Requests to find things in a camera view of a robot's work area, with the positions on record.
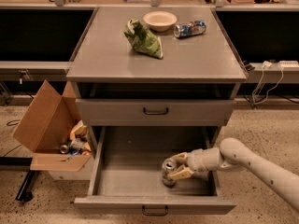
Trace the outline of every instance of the drawer handle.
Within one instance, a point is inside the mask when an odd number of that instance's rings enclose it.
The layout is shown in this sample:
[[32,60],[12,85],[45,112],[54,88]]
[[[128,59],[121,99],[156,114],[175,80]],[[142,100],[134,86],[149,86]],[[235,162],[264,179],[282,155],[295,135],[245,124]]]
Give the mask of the drawer handle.
[[144,216],[164,217],[168,214],[168,206],[165,206],[165,211],[163,213],[149,213],[146,211],[146,207],[143,205],[142,213]]
[[143,113],[148,116],[163,116],[168,114],[168,107],[162,111],[151,111],[147,110],[147,108],[143,108]]

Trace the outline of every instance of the closed drawer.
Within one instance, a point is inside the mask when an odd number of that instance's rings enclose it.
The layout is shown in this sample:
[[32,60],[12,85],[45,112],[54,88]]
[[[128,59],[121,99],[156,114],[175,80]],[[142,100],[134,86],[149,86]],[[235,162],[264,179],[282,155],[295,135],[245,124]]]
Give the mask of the closed drawer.
[[88,125],[223,126],[232,100],[84,100],[77,106]]
[[85,213],[226,214],[235,207],[220,195],[216,173],[204,179],[163,184],[163,161],[179,152],[206,148],[204,128],[103,127],[88,196],[76,198]]

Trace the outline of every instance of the white bowl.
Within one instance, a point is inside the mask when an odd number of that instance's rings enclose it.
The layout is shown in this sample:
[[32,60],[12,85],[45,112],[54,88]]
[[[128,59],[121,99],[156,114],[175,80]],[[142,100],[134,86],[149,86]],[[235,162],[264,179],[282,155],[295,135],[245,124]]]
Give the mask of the white bowl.
[[177,17],[165,11],[153,11],[143,17],[144,22],[149,28],[156,32],[164,32],[177,22]]

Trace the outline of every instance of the terrazzo floor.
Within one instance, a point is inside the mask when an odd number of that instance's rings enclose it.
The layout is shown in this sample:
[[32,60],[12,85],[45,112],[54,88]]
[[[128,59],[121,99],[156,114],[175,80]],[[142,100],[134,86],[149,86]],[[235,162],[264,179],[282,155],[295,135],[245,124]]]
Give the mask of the terrazzo floor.
[[[0,106],[0,156],[19,143],[11,134],[15,126],[7,126],[20,119],[27,106],[14,104]],[[257,154],[299,175],[299,105],[285,100],[274,100],[252,109],[239,99],[226,127],[221,130],[218,142],[234,137]],[[30,157],[25,147],[8,154],[11,157]],[[33,188],[34,198],[28,203],[15,200],[26,176],[22,171],[0,171],[0,223],[171,223],[171,224],[228,224],[228,223],[299,223],[298,213],[278,197],[270,188],[249,171],[218,172],[225,200],[237,203],[225,216],[166,216],[143,215],[85,215],[74,205],[75,197],[86,195],[89,181],[53,180],[41,172]]]

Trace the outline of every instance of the power strip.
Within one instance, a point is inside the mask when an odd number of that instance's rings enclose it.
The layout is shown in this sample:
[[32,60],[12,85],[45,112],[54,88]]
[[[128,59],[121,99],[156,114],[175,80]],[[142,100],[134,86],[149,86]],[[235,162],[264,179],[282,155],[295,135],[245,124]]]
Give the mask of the power strip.
[[299,63],[297,61],[280,61],[278,63],[280,67],[297,67],[299,68]]
[[268,62],[268,61],[264,61],[263,62],[263,69],[265,68],[269,68],[271,66],[272,63]]

